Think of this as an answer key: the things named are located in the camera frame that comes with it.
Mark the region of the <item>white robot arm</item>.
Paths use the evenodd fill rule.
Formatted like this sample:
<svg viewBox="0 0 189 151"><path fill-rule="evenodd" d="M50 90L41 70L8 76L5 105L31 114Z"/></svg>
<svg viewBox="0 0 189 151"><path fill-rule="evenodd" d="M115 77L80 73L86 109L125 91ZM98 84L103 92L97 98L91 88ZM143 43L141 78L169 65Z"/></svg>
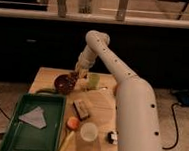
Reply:
<svg viewBox="0 0 189 151"><path fill-rule="evenodd" d="M76 71L89 70L99 57L116 79L118 151L162 151L157 101L152 86L109 49L110 36L88 31Z"/></svg>

